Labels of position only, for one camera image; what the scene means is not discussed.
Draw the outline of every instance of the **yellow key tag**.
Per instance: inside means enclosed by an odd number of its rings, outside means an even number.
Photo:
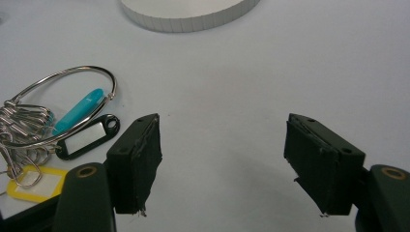
[[[12,198],[38,203],[59,195],[68,171],[43,166],[39,168],[43,176],[38,183],[32,187],[23,188],[18,186],[14,180],[10,180],[7,186],[7,194]],[[36,168],[27,165],[23,168],[23,174],[18,177],[18,180],[22,184],[32,183],[38,176],[39,173]]]

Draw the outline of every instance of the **white table surface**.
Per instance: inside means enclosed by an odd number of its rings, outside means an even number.
[[[103,113],[120,118],[120,133],[161,115],[148,217],[117,215],[118,231],[355,231],[355,209],[322,218],[293,182],[283,158],[289,113],[355,144],[366,168],[410,169],[409,1],[264,0],[189,34],[141,29],[115,0],[0,0],[0,18],[2,101],[49,74],[95,65],[118,78]],[[24,100],[61,115],[99,86],[109,81],[75,75]],[[116,138],[48,166],[103,162]],[[30,206],[0,196],[5,217]]]

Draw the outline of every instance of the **black key tag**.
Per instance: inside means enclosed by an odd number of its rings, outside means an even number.
[[[60,148],[55,153],[61,160],[73,160],[113,138],[119,130],[120,120],[114,115],[105,114],[79,132],[58,141]]]

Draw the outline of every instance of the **plastic tag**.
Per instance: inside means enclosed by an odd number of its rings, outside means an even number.
[[[120,120],[103,115],[72,136],[59,140],[55,154],[61,160],[73,160],[113,138],[120,130]]]
[[[18,186],[14,180],[10,180],[7,194],[12,198],[38,203],[59,195],[68,171],[44,166],[39,168],[43,176],[38,183],[30,188],[23,188]],[[23,174],[18,177],[18,180],[21,183],[31,183],[38,175],[34,166],[27,165],[23,168]]]

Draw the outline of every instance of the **silver ring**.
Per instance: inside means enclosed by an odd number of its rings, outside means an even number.
[[[32,143],[13,143],[10,141],[3,141],[3,145],[11,148],[11,149],[33,149],[33,148],[37,148],[37,147],[41,147],[41,146],[46,146],[49,145],[51,143],[54,143],[58,140],[67,138],[69,136],[71,136],[72,134],[76,133],[77,131],[79,131],[81,128],[83,128],[84,126],[86,126],[93,118],[95,118],[102,110],[103,108],[108,104],[109,101],[111,101],[114,97],[115,97],[115,91],[117,89],[117,80],[115,79],[114,75],[103,68],[100,67],[96,67],[96,66],[80,66],[80,67],[75,67],[75,68],[71,68],[71,69],[67,69],[64,71],[60,71],[57,72],[55,74],[49,75],[39,81],[37,81],[36,83],[30,85],[29,87],[25,88],[23,91],[21,91],[19,94],[17,94],[14,98],[12,98],[11,100],[5,101],[4,104],[5,105],[10,105],[10,106],[17,106],[18,103],[20,102],[20,100],[27,95],[28,93],[30,93],[32,90],[34,90],[35,88],[47,83],[48,81],[60,78],[60,77],[64,77],[73,73],[79,73],[79,72],[95,72],[95,73],[100,73],[102,75],[105,75],[106,77],[109,77],[112,81],[112,89],[111,89],[111,93],[107,94],[107,96],[105,96],[102,100],[102,102],[97,106],[97,108],[90,113],[90,115],[88,115],[85,119],[83,119],[81,122],[77,123],[75,126],[73,126],[71,129],[66,130],[63,133],[57,134],[55,136],[51,136],[49,138],[40,140],[40,141],[36,141],[36,142],[32,142]]]

